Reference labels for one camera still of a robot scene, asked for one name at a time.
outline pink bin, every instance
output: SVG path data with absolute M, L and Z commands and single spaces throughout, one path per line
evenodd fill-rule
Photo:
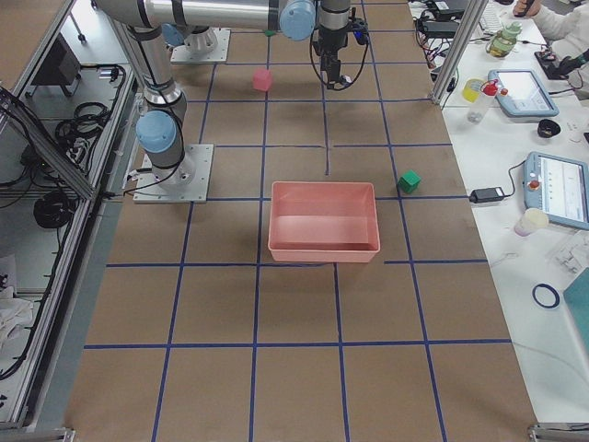
M 274 182 L 268 248 L 276 261 L 369 262 L 380 251 L 375 188 Z

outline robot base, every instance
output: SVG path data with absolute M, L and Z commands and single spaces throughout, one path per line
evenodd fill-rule
M 139 204 L 158 203 L 205 203 L 211 178 L 211 166 L 213 164 L 213 145 L 187 145 L 186 155 L 195 164 L 194 178 L 187 185 L 179 186 L 174 191 L 163 189 L 155 184 L 133 194 L 133 200 Z M 151 161 L 145 155 L 142 168 L 151 168 Z M 153 174 L 144 174 L 139 177 L 137 187 L 151 185 L 156 182 Z
M 227 61 L 227 53 L 229 52 L 229 36 L 230 29 L 218 28 L 214 29 L 217 37 L 217 47 L 208 53 L 192 53 L 189 52 L 185 46 L 174 48 L 170 61 L 173 64 L 205 64 L 205 63 L 221 63 Z

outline white cup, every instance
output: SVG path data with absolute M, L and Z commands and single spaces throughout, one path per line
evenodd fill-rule
M 540 209 L 527 209 L 514 226 L 514 231 L 520 237 L 527 237 L 539 228 L 548 227 L 549 216 Z

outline blue joint cap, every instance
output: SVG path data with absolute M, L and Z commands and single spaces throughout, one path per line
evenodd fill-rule
M 170 46 L 176 47 L 184 44 L 184 36 L 174 25 L 164 23 L 162 25 L 162 33 L 164 34 L 164 40 Z
M 152 154 L 166 152 L 174 144 L 178 129 L 174 119 L 161 110 L 151 110 L 135 127 L 137 139 Z
M 291 40 L 311 36 L 315 28 L 315 6 L 310 0 L 291 0 L 280 15 L 280 29 Z

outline pink cube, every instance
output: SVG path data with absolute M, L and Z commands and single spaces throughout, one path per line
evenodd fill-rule
M 254 72 L 254 89 L 268 92 L 272 86 L 272 74 L 268 69 L 260 67 Z

